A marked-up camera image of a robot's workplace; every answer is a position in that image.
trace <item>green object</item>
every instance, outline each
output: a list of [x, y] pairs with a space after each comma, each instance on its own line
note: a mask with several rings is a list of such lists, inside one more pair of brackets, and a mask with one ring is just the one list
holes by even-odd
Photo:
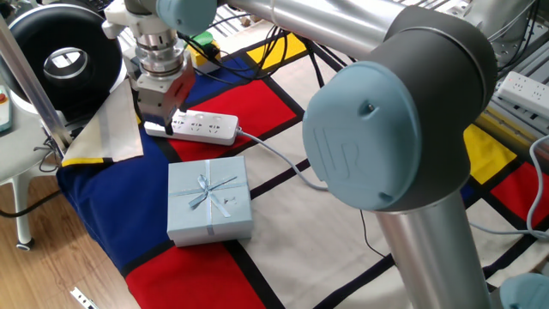
[[208, 44], [211, 44], [214, 41], [214, 36], [206, 31], [205, 33], [200, 33], [192, 38], [195, 40], [200, 46], [206, 46]]

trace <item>light blue gift box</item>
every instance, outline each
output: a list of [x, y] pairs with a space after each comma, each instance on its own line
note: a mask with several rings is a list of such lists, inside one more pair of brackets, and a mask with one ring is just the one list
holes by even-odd
[[243, 156], [170, 164], [167, 232], [176, 246], [250, 238], [252, 228]]

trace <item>white power cable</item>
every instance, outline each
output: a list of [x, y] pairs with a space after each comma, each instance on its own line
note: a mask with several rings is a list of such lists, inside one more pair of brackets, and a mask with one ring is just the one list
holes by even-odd
[[281, 154], [280, 152], [276, 151], [274, 148], [270, 147], [266, 142], [260, 140], [259, 138], [253, 136], [253, 135], [250, 135], [246, 132], [243, 132], [242, 130], [238, 130], [238, 134], [240, 136], [246, 136], [248, 138], [250, 138], [251, 140], [253, 140], [254, 142], [257, 142], [257, 143], [260, 143], [263, 145], [263, 147], [267, 148], [268, 150], [274, 152], [276, 155], [280, 156], [280, 158], [282, 158], [284, 161], [286, 161], [293, 169], [293, 171], [295, 171], [296, 174], [298, 174], [298, 176], [311, 188], [315, 189], [315, 190], [319, 190], [319, 191], [327, 191], [328, 188], [327, 187], [323, 187], [323, 186], [320, 186], [320, 185], [315, 185], [313, 183], [311, 183], [305, 176], [303, 176], [303, 174], [301, 173], [301, 171], [299, 171], [298, 167], [295, 166], [295, 164], [293, 164], [290, 159], [288, 159], [285, 155]]
[[530, 206], [530, 210], [528, 211], [528, 217], [526, 219], [526, 227], [527, 230], [522, 231], [512, 231], [512, 232], [499, 232], [499, 231], [493, 231], [489, 228], [485, 228], [482, 226], [479, 226], [478, 224], [469, 222], [472, 227], [476, 227], [481, 231], [487, 232], [487, 233], [493, 233], [497, 235], [512, 235], [512, 234], [530, 234], [534, 236], [537, 239], [540, 240], [549, 240], [549, 233], [542, 232], [538, 230], [534, 230], [532, 227], [532, 220], [534, 218], [535, 210], [540, 205], [541, 197], [543, 196], [543, 172], [541, 171], [540, 163], [538, 162], [538, 158], [535, 156], [535, 149], [543, 142], [549, 140], [549, 136], [545, 136], [537, 140], [535, 143], [530, 146], [530, 157], [532, 158], [532, 162], [535, 166], [535, 171], [538, 174], [538, 194], [535, 196], [534, 202], [532, 203], [532, 206]]
[[512, 21], [510, 21], [507, 25], [501, 27], [501, 29], [497, 30], [496, 33], [492, 34], [489, 38], [488, 38], [488, 41], [489, 42], [493, 42], [495, 41], [496, 39], [499, 39], [501, 38], [503, 35], [506, 34], [507, 30], [509, 30], [511, 27], [513, 27], [513, 25], [515, 25], [516, 21], [518, 21], [518, 19], [522, 16], [522, 14], [524, 14], [528, 9], [530, 9], [530, 7], [536, 2], [537, 0], [533, 0], [529, 5], [526, 6], [526, 8], [524, 8], [522, 10], [521, 13], [519, 13]]

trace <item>mondrian pattern mat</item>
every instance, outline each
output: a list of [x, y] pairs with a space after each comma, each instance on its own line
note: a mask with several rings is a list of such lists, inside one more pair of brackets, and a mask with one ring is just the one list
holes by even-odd
[[[266, 31], [259, 25], [220, 42], [222, 49], [238, 50], [225, 59], [227, 65], [253, 67], [262, 56]], [[290, 35], [288, 45], [284, 65], [271, 78], [245, 83], [219, 70], [215, 76], [244, 85], [198, 76], [188, 101], [197, 111], [238, 116], [244, 131], [267, 141], [318, 182], [301, 137], [317, 79], [303, 44]], [[279, 43], [269, 56], [266, 71], [278, 66], [282, 47]], [[328, 81], [344, 64], [325, 51], [315, 52]], [[469, 219], [497, 230], [524, 229], [537, 190], [534, 168], [475, 125], [464, 138], [472, 163], [462, 189]], [[286, 162], [249, 139], [239, 137], [233, 146], [222, 147], [152, 138], [143, 129], [141, 139], [143, 157], [65, 167], [57, 175], [141, 308], [411, 308], [373, 214], [364, 213], [367, 237], [385, 257], [366, 246], [357, 209], [312, 190]], [[168, 164], [233, 155], [246, 159], [252, 238], [175, 247], [166, 234]], [[549, 228], [549, 195], [534, 226]], [[549, 253], [549, 245], [530, 236], [473, 234], [489, 288], [530, 271]]]

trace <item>wooden floor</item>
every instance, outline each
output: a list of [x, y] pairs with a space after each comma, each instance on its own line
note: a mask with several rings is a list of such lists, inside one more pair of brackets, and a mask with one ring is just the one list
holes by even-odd
[[[55, 178], [34, 179], [29, 205], [56, 190]], [[11, 185], [0, 187], [0, 209], [14, 212]], [[15, 220], [0, 217], [0, 308], [81, 309], [69, 293], [74, 287], [100, 309], [139, 308], [63, 196], [31, 213], [30, 227], [36, 244], [21, 251], [15, 248]]]

